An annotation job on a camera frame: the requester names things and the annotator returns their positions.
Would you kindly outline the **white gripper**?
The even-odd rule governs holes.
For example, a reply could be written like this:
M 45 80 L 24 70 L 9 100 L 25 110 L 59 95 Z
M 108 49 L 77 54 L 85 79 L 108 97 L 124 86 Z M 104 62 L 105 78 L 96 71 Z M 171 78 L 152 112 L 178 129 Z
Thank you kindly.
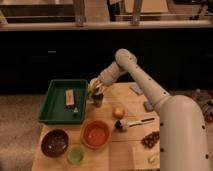
M 88 91 L 92 94 L 102 94 L 105 86 L 99 78 L 93 78 L 88 85 Z

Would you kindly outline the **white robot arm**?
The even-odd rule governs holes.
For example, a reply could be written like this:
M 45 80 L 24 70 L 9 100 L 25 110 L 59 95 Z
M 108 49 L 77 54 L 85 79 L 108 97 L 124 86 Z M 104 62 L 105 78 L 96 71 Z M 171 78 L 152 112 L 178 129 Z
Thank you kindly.
M 89 83 L 89 91 L 101 94 L 129 73 L 160 118 L 160 171 L 211 171 L 206 126 L 199 105 L 184 95 L 169 94 L 137 64 L 127 49 Z

